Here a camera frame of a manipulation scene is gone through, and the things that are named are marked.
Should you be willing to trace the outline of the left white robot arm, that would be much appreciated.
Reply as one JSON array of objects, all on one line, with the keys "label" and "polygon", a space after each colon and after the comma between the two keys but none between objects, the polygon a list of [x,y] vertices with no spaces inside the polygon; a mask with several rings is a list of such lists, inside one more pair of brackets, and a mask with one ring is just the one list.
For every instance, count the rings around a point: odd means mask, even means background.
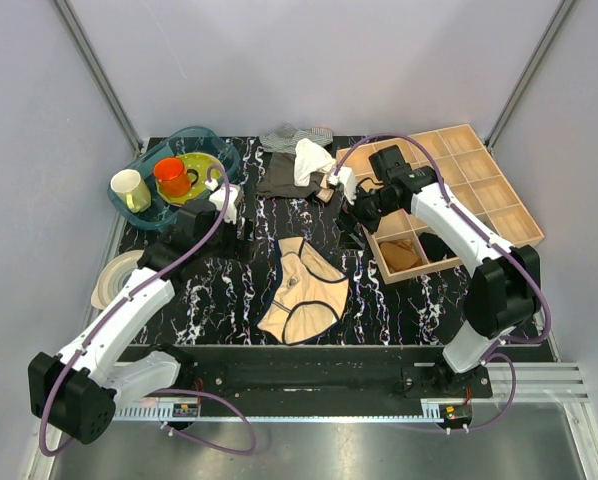
[{"label": "left white robot arm", "polygon": [[95,321],[57,354],[38,353],[28,366],[30,405],[41,421],[39,447],[53,426],[87,445],[118,411],[155,392],[205,396],[195,358],[167,344],[150,348],[124,367],[117,362],[146,323],[182,288],[187,270],[211,257],[243,260],[248,242],[238,235],[237,199],[191,200],[141,254],[126,284]]}]

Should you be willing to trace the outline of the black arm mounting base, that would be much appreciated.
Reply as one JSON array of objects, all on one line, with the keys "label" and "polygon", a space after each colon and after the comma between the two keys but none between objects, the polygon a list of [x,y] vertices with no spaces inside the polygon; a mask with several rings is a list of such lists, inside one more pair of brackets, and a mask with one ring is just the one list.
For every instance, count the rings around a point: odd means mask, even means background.
[{"label": "black arm mounting base", "polygon": [[487,370],[448,380],[438,347],[183,347],[178,387],[198,387],[251,419],[431,420],[426,407],[492,396]]}]

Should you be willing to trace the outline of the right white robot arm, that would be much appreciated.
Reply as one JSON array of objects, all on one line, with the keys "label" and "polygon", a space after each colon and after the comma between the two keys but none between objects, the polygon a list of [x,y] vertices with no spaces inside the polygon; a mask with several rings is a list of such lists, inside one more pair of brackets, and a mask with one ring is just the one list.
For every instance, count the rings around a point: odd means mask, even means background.
[{"label": "right white robot arm", "polygon": [[435,163],[413,168],[396,146],[373,153],[369,161],[377,188],[365,190],[343,163],[327,175],[330,185],[343,189],[345,228],[360,225],[374,233],[383,218],[403,210],[430,227],[470,275],[465,321],[429,375],[439,393],[455,396],[500,342],[546,308],[538,252],[488,229],[453,195]]}]

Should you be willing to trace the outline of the beige navy-trimmed underwear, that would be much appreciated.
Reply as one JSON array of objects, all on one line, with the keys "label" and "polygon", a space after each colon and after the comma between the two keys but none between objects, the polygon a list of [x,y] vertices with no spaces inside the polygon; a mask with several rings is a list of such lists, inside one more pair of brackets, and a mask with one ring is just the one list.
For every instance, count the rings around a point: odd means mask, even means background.
[{"label": "beige navy-trimmed underwear", "polygon": [[302,237],[277,240],[276,254],[275,284],[257,327],[281,344],[312,341],[342,320],[349,279]]}]

